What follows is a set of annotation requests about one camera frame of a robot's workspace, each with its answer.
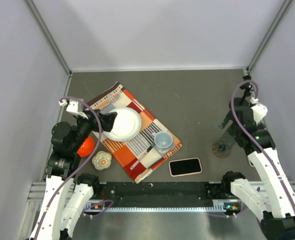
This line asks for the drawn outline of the grey phone stand wooden base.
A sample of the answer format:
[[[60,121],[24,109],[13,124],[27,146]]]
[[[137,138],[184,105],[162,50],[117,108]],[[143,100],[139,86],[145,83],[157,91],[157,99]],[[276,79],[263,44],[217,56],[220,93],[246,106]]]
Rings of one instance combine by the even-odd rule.
[[[235,144],[233,136],[225,131],[220,139],[213,143],[212,152],[219,158],[227,158],[232,154],[232,148]]]

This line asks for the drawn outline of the pink case smartphone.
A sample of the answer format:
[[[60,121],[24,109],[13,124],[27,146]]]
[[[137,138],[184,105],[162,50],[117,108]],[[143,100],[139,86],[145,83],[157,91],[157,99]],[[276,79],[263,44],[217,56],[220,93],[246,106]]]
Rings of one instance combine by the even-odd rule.
[[[203,171],[201,161],[197,157],[172,160],[168,163],[168,166],[172,177],[195,175]]]

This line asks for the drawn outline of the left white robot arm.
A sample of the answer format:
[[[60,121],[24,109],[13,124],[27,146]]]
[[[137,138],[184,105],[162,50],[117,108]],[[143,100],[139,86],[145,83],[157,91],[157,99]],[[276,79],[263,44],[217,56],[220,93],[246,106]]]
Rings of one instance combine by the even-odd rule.
[[[45,193],[31,240],[70,240],[86,203],[100,195],[98,176],[82,173],[77,153],[91,132],[110,132],[117,114],[84,110],[76,124],[58,122],[51,130],[53,152],[47,164]]]

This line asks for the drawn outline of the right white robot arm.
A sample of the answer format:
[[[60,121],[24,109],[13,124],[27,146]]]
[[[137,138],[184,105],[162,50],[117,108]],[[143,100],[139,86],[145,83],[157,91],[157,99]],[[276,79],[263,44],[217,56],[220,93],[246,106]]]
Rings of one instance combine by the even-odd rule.
[[[247,159],[255,167],[266,191],[266,196],[250,184],[240,172],[228,171],[221,180],[221,193],[240,199],[259,222],[268,240],[295,240],[295,192],[283,171],[276,144],[262,123],[268,109],[252,98],[236,97],[230,102],[230,111],[221,124],[237,145],[243,148]]]

